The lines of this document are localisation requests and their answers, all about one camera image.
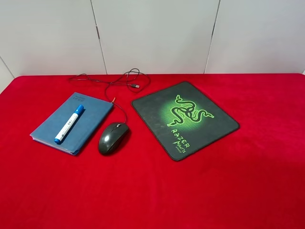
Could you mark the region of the blue hardcover notebook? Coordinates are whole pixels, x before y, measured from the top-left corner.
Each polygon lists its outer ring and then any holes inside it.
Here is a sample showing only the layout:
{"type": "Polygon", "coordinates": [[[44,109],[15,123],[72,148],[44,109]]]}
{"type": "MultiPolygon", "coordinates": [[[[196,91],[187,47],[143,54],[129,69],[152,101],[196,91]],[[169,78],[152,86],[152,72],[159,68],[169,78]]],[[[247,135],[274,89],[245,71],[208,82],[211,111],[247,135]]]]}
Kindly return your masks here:
{"type": "Polygon", "coordinates": [[[33,140],[53,147],[70,155],[79,153],[95,129],[112,109],[113,104],[80,93],[73,93],[52,115],[31,134],[33,140]],[[84,106],[72,128],[60,144],[54,142],[59,133],[79,105],[84,106]]]}

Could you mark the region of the red velvet tablecloth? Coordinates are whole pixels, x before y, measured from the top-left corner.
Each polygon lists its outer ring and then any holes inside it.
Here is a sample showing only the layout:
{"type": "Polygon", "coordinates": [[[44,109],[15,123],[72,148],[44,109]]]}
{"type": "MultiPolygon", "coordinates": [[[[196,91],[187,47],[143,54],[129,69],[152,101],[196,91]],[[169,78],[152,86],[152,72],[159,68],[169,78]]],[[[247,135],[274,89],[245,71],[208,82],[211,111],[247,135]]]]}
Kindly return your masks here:
{"type": "Polygon", "coordinates": [[[305,77],[286,74],[160,74],[146,88],[20,76],[0,95],[0,226],[3,229],[302,229],[305,226],[305,77]],[[239,130],[173,161],[132,100],[188,81],[239,130]],[[81,153],[30,134],[74,92],[113,108],[81,153]],[[107,126],[129,132],[109,155],[107,126]]]}

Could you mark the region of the black green razer mousepad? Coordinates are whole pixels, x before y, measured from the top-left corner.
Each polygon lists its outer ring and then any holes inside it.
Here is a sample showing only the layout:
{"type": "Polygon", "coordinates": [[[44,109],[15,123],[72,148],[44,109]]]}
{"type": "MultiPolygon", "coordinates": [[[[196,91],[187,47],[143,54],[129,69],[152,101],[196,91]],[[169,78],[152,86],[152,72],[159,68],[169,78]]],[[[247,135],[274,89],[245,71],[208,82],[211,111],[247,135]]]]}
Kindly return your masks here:
{"type": "Polygon", "coordinates": [[[240,127],[186,81],[135,99],[131,104],[174,161],[187,158],[240,127]]]}

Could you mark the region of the white blue marker pen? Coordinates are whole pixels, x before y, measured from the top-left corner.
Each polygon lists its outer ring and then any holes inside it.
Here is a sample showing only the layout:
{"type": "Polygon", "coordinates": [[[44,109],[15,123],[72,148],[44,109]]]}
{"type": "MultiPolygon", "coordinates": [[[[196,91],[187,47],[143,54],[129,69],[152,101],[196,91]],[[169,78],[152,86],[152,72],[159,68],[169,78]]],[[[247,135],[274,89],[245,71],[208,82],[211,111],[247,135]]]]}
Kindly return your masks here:
{"type": "Polygon", "coordinates": [[[84,106],[83,105],[79,105],[77,107],[77,109],[74,111],[74,113],[68,119],[68,121],[62,127],[62,129],[59,131],[59,133],[55,136],[54,142],[56,144],[60,144],[62,142],[64,137],[67,135],[69,130],[72,128],[74,123],[77,121],[78,117],[82,114],[83,110],[84,110],[84,106]]]}

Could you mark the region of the black computer mouse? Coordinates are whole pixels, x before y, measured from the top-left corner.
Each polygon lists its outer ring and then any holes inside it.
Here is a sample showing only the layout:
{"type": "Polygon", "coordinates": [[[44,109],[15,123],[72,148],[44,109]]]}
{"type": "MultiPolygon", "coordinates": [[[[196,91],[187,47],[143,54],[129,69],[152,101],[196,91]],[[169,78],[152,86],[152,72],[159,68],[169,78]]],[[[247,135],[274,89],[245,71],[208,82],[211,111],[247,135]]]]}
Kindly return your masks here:
{"type": "Polygon", "coordinates": [[[126,123],[114,122],[105,128],[99,143],[99,153],[106,156],[112,154],[120,145],[122,140],[129,132],[129,127],[126,123]]]}

